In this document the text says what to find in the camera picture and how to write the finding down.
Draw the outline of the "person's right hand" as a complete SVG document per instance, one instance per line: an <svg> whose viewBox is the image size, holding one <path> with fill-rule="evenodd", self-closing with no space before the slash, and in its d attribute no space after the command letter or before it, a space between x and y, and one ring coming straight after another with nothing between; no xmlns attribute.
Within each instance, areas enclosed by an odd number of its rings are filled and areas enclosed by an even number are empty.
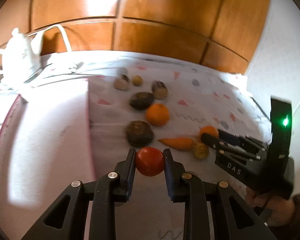
<svg viewBox="0 0 300 240"><path fill-rule="evenodd" d="M258 194L247 187L245 200L250 207L265 207L271 210L271 216L267 220L269 226L284 226L293 218L295 204L292 198L286 200L279 196Z"/></svg>

